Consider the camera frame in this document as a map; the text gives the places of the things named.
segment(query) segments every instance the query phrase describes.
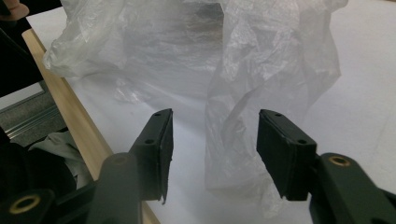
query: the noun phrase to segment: plastic bag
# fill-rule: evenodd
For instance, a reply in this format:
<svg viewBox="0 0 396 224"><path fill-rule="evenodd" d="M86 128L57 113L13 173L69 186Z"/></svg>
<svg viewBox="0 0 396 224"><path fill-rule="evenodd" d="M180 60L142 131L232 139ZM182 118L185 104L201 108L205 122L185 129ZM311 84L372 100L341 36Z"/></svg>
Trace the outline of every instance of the plastic bag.
<svg viewBox="0 0 396 224"><path fill-rule="evenodd" d="M206 187L277 215L255 150L259 111L298 124L340 76L329 24L347 0L66 2L67 28L45 65L65 77L108 71L120 77L115 97L133 104L169 92L207 100Z"/></svg>
<svg viewBox="0 0 396 224"><path fill-rule="evenodd" d="M271 188L255 148L259 111L275 110L301 124L308 107L340 76L329 24L331 13L346 3L223 2L222 60L205 115L209 189L259 200ZM274 209L280 204L272 202Z"/></svg>

